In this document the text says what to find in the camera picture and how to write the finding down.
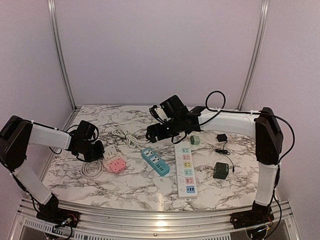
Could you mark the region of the white plug adapter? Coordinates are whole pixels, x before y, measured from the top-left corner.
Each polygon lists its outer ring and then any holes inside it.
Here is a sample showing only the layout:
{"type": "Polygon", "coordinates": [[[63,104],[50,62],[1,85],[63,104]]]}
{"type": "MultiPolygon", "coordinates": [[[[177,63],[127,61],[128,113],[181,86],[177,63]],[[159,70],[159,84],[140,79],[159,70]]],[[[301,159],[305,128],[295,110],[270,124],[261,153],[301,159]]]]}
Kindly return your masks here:
{"type": "Polygon", "coordinates": [[[105,160],[110,160],[118,155],[116,147],[114,145],[109,145],[104,148],[103,157],[105,160]]]}

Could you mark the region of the pink round power strip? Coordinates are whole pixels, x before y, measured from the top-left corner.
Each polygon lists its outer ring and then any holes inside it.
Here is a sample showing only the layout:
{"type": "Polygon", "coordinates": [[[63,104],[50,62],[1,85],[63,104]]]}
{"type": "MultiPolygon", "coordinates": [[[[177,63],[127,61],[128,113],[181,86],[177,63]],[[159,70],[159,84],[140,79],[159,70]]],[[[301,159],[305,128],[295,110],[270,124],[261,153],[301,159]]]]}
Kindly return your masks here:
{"type": "Polygon", "coordinates": [[[110,159],[110,160],[105,160],[105,159],[104,159],[104,160],[102,161],[102,165],[103,165],[104,169],[105,169],[107,172],[109,172],[109,173],[113,173],[113,172],[110,170],[110,168],[109,168],[109,164],[110,164],[111,162],[117,160],[117,159],[120,159],[120,158],[122,158],[122,159],[124,160],[124,158],[123,158],[121,155],[118,155],[118,156],[116,156],[116,157],[114,157],[114,158],[112,158],[112,159],[110,159]]]}

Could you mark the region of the light green USB adapter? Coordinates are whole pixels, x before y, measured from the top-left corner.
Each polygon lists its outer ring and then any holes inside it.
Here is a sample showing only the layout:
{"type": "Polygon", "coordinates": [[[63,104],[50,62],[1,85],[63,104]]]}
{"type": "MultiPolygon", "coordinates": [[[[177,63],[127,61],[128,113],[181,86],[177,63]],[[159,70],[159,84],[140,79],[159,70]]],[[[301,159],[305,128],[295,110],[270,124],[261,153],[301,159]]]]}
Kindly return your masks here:
{"type": "Polygon", "coordinates": [[[191,145],[199,145],[201,142],[201,139],[198,135],[192,135],[190,137],[190,144],[191,145]]]}

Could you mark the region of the teal power strip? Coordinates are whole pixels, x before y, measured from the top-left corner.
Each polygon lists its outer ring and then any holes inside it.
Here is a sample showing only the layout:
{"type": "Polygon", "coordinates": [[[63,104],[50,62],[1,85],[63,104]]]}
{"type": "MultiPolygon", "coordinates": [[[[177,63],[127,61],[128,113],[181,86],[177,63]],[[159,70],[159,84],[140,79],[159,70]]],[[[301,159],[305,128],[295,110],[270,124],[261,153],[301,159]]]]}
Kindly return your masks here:
{"type": "Polygon", "coordinates": [[[170,172],[170,167],[165,161],[157,155],[152,148],[145,148],[141,151],[142,158],[158,173],[164,177],[170,172]]]}

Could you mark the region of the white long power strip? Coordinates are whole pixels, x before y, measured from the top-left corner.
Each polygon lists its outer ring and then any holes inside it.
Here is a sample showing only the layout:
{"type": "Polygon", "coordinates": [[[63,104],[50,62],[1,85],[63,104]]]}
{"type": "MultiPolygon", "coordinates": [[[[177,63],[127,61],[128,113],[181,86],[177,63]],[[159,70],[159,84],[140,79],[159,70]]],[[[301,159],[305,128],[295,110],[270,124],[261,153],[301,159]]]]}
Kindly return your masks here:
{"type": "Polygon", "coordinates": [[[198,188],[190,143],[182,141],[175,144],[174,153],[178,198],[185,201],[196,199],[198,188]]]}

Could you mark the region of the dark green cube socket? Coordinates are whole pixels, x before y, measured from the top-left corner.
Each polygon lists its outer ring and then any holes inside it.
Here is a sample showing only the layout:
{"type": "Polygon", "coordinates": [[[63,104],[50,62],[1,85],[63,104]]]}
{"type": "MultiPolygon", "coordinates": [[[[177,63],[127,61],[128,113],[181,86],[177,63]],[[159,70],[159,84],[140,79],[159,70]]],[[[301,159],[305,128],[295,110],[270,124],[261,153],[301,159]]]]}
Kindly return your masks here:
{"type": "Polygon", "coordinates": [[[217,162],[213,169],[213,178],[225,180],[229,174],[229,165],[223,162],[217,162]]]}

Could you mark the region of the pink square plug adapter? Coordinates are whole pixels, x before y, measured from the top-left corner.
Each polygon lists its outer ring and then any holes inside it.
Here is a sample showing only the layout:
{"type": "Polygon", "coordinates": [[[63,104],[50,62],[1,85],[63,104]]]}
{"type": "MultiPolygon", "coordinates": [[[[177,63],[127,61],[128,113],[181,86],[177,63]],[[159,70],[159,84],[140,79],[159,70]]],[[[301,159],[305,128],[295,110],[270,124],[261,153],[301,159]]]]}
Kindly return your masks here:
{"type": "Polygon", "coordinates": [[[118,158],[112,161],[108,166],[113,173],[117,174],[126,168],[126,163],[122,158],[118,158]]]}

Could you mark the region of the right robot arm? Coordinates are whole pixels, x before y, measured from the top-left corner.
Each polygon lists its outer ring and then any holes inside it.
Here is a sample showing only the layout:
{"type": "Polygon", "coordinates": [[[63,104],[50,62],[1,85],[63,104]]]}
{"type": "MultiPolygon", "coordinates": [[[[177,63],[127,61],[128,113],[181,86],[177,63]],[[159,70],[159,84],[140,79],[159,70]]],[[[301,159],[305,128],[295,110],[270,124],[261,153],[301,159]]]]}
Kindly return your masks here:
{"type": "Polygon", "coordinates": [[[145,137],[152,143],[172,139],[180,133],[188,135],[201,131],[220,131],[254,138],[259,176],[257,193],[247,219],[252,224],[258,224],[267,216],[279,181],[284,139],[278,117],[271,108],[264,107],[258,112],[241,112],[221,108],[207,110],[203,106],[196,106],[191,110],[186,107],[173,109],[153,106],[150,112],[161,118],[159,123],[146,129],[145,137]]]}

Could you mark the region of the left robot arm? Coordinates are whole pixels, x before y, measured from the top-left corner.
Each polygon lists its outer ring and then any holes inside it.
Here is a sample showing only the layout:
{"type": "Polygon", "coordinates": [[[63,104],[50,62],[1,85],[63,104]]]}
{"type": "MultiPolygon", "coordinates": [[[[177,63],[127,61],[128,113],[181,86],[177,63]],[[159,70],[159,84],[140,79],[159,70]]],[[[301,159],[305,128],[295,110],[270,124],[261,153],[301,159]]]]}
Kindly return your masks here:
{"type": "Polygon", "coordinates": [[[104,146],[98,139],[98,128],[82,120],[75,130],[66,132],[13,115],[0,131],[0,162],[14,180],[39,205],[39,212],[53,223],[63,219],[58,198],[27,165],[30,145],[46,146],[71,152],[91,163],[103,157],[104,146]]]}

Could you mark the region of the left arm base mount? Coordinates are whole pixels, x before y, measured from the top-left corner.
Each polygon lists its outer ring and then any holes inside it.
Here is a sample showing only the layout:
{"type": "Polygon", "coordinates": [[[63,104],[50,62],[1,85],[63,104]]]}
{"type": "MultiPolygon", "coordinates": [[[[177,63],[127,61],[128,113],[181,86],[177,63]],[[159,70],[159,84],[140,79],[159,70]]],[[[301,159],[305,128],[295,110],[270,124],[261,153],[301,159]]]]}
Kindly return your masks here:
{"type": "Polygon", "coordinates": [[[80,213],[74,210],[59,208],[58,212],[44,214],[38,212],[36,217],[40,220],[55,224],[58,228],[62,226],[68,226],[76,228],[78,225],[80,213]]]}

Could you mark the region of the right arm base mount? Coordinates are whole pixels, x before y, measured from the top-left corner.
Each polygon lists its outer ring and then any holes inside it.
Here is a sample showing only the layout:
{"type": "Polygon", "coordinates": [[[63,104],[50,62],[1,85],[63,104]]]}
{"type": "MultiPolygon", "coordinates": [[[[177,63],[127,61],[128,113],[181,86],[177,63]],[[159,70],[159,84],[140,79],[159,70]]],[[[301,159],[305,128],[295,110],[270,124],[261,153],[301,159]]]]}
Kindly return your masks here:
{"type": "Polygon", "coordinates": [[[234,229],[261,225],[267,222],[272,222],[274,219],[275,217],[271,212],[264,214],[255,210],[235,212],[230,215],[230,223],[233,225],[234,229]]]}

